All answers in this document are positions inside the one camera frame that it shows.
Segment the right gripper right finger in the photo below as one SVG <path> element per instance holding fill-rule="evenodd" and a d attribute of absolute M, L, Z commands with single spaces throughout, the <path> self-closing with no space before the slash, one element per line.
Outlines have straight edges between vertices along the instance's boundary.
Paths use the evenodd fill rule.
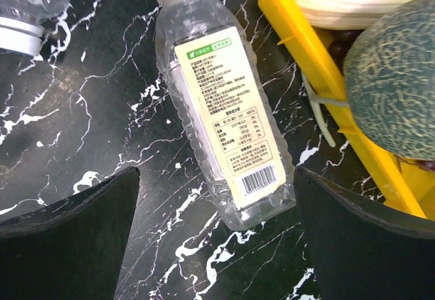
<path fill-rule="evenodd" d="M 434 298 L 434 221 L 304 167 L 294 188 L 322 299 Z"/>

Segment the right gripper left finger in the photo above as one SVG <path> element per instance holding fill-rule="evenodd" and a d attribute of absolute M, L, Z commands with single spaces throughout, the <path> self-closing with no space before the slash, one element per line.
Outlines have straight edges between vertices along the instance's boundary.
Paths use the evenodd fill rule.
<path fill-rule="evenodd" d="M 113 299 L 140 171 L 1 222 L 2 299 Z"/>

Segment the tea label clear bottle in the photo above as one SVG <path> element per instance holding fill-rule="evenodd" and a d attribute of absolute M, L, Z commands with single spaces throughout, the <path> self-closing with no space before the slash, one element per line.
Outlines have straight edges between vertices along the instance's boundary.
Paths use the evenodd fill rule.
<path fill-rule="evenodd" d="M 243 27 L 220 0 L 157 0 L 156 58 L 211 198 L 243 231 L 296 204 L 294 166 Z"/>

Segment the clear bottle diagonal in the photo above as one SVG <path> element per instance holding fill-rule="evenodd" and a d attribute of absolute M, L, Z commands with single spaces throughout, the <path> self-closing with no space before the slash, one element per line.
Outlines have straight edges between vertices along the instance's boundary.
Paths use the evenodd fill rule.
<path fill-rule="evenodd" d="M 70 0 L 1 0 L 1 48 L 29 56 L 41 49 L 41 23 L 63 12 Z"/>

